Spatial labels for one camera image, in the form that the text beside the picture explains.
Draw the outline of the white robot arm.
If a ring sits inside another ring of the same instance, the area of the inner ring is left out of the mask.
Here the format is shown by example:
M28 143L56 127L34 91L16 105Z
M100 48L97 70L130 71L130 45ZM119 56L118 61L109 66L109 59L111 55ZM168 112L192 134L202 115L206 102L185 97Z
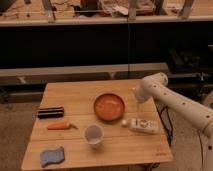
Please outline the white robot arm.
M159 72L143 77L133 92L139 103L157 98L199 129L208 138L203 171L213 171L213 109L172 91L167 85L167 75Z

